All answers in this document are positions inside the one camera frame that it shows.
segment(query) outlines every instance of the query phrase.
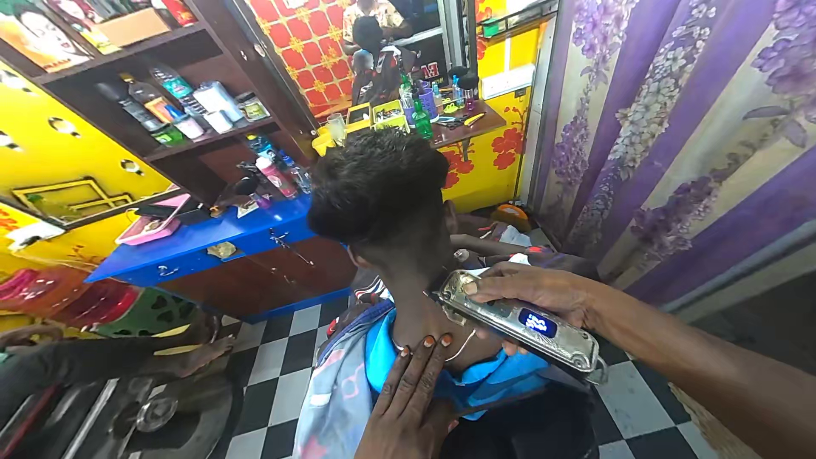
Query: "ear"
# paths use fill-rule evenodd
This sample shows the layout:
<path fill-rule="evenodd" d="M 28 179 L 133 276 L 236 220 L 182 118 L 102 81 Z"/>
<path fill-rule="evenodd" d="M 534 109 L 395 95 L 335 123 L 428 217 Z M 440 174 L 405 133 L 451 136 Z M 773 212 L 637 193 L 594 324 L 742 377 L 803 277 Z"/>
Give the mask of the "ear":
<path fill-rule="evenodd" d="M 357 268 L 363 268 L 364 270 L 374 269 L 374 265 L 372 265 L 368 260 L 366 260 L 362 256 L 358 255 L 357 252 L 352 248 L 352 246 L 346 246 L 346 253 L 348 253 L 348 258 L 352 259 L 352 263 Z"/>
<path fill-rule="evenodd" d="M 456 206 L 454 202 L 448 199 L 442 203 L 442 210 L 445 213 L 445 227 L 449 234 L 459 233 L 459 221 L 456 220 Z"/>

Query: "silver necklace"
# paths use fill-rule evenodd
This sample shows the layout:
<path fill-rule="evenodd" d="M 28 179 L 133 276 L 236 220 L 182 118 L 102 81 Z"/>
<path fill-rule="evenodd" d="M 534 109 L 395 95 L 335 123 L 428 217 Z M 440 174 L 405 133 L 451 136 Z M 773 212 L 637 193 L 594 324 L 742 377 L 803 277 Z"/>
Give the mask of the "silver necklace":
<path fill-rule="evenodd" d="M 468 335 L 468 339 L 464 341 L 464 344 L 462 344 L 462 347 L 460 347 L 460 348 L 459 348 L 459 350 L 457 350 L 457 351 L 456 351 L 456 354 L 453 354 L 453 356 L 452 356 L 452 357 L 449 357 L 449 358 L 445 359 L 445 361 L 446 361 L 446 362 L 449 362 L 449 361 L 451 361 L 451 360 L 456 359 L 457 357 L 459 357 L 459 354 L 462 354 L 462 351 L 464 350 L 464 347 L 465 347 L 466 345 L 468 345 L 468 343 L 470 342 L 470 339 L 471 339 L 471 338 L 473 338 L 473 335 L 475 335 L 475 334 L 476 334 L 476 329 L 474 328 L 473 330 L 471 330 L 471 331 L 470 331 L 470 335 Z M 397 344 L 397 342 L 396 342 L 396 341 L 394 341 L 394 337 L 393 337 L 393 336 L 391 336 L 391 342 L 392 342 L 392 344 L 394 344 L 394 347 L 396 347 L 396 348 L 397 348 L 397 350 L 403 350 L 403 349 L 405 349 L 405 346 L 398 345 L 398 344 Z"/>

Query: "purple floral curtain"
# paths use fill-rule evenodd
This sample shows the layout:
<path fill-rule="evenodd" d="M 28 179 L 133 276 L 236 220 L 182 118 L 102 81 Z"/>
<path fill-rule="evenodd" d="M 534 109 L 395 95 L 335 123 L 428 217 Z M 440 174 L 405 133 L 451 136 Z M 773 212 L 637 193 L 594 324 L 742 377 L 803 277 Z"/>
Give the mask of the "purple floral curtain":
<path fill-rule="evenodd" d="M 816 216 L 816 0 L 562 0 L 530 196 L 666 304 Z"/>

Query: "purple flower pattern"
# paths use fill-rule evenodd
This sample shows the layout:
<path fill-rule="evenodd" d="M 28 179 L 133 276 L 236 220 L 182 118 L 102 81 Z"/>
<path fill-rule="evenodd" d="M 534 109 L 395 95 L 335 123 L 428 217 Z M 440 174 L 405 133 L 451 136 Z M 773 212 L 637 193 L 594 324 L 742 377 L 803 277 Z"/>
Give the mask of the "purple flower pattern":
<path fill-rule="evenodd" d="M 585 152 L 590 138 L 587 115 L 592 91 L 601 83 L 608 84 L 609 62 L 626 40 L 629 15 L 638 0 L 578 0 L 576 2 L 572 43 L 591 60 L 579 76 L 588 75 L 575 116 L 561 129 L 561 141 L 555 145 L 552 168 L 560 189 L 556 201 L 548 207 L 555 231 L 564 225 L 565 209 L 561 205 L 566 195 L 572 195 L 587 170 Z"/>
<path fill-rule="evenodd" d="M 778 30 L 774 43 L 757 54 L 752 66 L 769 74 L 765 84 L 785 103 L 743 116 L 769 118 L 770 133 L 756 143 L 740 142 L 746 153 L 728 153 L 725 167 L 680 185 L 665 205 L 636 212 L 631 231 L 641 243 L 638 268 L 691 248 L 691 224 L 705 218 L 722 183 L 757 151 L 781 139 L 805 147 L 808 135 L 798 118 L 816 123 L 816 0 L 777 0 L 773 22 Z"/>
<path fill-rule="evenodd" d="M 621 129 L 601 170 L 592 197 L 584 205 L 567 247 L 586 252 L 601 239 L 601 224 L 609 215 L 615 190 L 632 177 L 649 155 L 658 136 L 668 128 L 668 117 L 705 48 L 716 15 L 713 1 L 692 1 L 683 23 L 658 50 L 637 97 L 616 117 Z"/>

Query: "hair clipper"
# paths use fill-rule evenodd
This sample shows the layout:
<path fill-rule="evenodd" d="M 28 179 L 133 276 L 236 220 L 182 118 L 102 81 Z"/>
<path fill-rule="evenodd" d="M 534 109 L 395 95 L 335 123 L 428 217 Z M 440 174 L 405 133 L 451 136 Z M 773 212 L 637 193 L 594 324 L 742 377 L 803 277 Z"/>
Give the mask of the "hair clipper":
<path fill-rule="evenodd" d="M 479 276 L 466 270 L 455 270 L 441 276 L 428 289 L 428 295 L 441 305 L 448 319 L 459 325 L 472 320 L 518 341 L 529 352 L 580 380 L 594 384 L 605 382 L 606 364 L 598 355 L 598 343 L 589 332 L 526 301 L 507 298 L 487 303 L 473 301 L 463 286 L 478 279 Z M 590 377 L 599 364 L 600 376 Z"/>

